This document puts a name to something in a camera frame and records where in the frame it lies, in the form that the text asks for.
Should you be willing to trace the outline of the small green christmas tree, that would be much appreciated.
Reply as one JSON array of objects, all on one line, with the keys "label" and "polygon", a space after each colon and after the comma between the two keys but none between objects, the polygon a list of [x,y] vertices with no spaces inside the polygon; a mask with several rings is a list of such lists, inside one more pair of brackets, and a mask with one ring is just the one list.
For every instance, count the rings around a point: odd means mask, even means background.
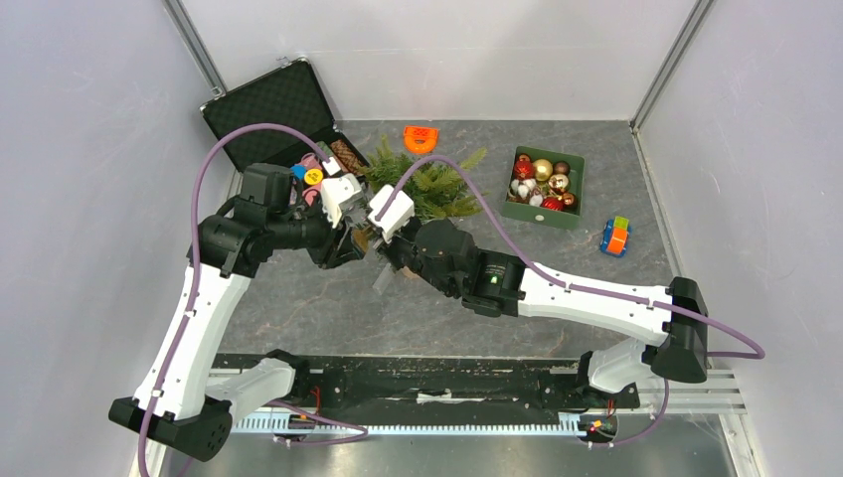
[{"label": "small green christmas tree", "polygon": [[[405,152],[395,152],[386,135],[369,157],[362,171],[374,193],[385,185],[397,185],[403,175],[419,160]],[[426,163],[409,178],[403,191],[415,203],[416,216],[423,222],[445,218],[464,218],[481,212],[475,195],[451,167]]]}]

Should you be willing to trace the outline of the green ornament box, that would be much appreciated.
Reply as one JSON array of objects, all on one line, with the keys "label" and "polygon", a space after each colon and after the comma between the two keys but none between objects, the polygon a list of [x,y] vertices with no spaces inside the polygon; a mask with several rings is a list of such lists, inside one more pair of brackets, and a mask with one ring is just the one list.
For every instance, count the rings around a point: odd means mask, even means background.
[{"label": "green ornament box", "polygon": [[[554,174],[546,182],[513,178],[517,158],[527,157],[532,163],[540,158],[554,164]],[[585,200],[586,160],[571,155],[529,146],[515,149],[506,185],[506,198],[501,214],[509,219],[556,229],[572,230],[582,217]]]}]

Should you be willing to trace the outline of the blue orange toy car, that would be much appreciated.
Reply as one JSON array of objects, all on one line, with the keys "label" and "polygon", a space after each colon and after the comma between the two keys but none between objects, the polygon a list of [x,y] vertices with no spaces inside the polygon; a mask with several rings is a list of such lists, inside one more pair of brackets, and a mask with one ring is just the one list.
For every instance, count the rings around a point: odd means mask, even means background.
[{"label": "blue orange toy car", "polygon": [[631,225],[628,218],[615,216],[607,220],[602,232],[599,250],[614,257],[624,257],[627,253],[630,233]]}]

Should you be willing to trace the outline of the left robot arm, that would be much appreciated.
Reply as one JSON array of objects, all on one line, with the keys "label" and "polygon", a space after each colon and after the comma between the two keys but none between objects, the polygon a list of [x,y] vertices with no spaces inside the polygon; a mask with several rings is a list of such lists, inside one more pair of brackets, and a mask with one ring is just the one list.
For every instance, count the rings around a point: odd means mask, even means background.
[{"label": "left robot arm", "polygon": [[178,308],[141,385],[116,399],[109,419],[200,462],[214,458],[235,425],[259,408],[317,401],[307,359],[274,350],[218,384],[209,380],[231,317],[258,269],[279,250],[304,249],[320,267],[360,253],[349,214],[364,196],[351,174],[321,181],[312,200],[291,169],[254,164],[240,191],[196,223]]}]

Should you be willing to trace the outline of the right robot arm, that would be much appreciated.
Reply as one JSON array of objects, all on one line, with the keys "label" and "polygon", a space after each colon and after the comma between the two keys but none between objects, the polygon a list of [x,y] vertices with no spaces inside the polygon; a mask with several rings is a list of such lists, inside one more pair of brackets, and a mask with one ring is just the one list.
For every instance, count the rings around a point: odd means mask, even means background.
[{"label": "right robot arm", "polygon": [[653,377],[685,384],[707,379],[707,328],[686,315],[700,309],[692,280],[639,287],[569,275],[480,248],[448,220],[410,220],[390,238],[378,238],[375,249],[476,314],[557,318],[624,335],[617,345],[581,356],[574,390],[587,405]]}]

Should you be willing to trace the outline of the clear battery box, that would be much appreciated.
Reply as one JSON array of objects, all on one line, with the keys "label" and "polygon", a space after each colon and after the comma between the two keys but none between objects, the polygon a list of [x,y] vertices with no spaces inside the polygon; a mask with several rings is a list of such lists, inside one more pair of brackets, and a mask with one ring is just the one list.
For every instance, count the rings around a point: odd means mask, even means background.
[{"label": "clear battery box", "polygon": [[393,282],[395,274],[396,271],[391,265],[385,265],[382,271],[379,273],[378,277],[376,278],[375,282],[373,283],[372,288],[376,291],[377,294],[383,295],[389,288],[390,284]]}]

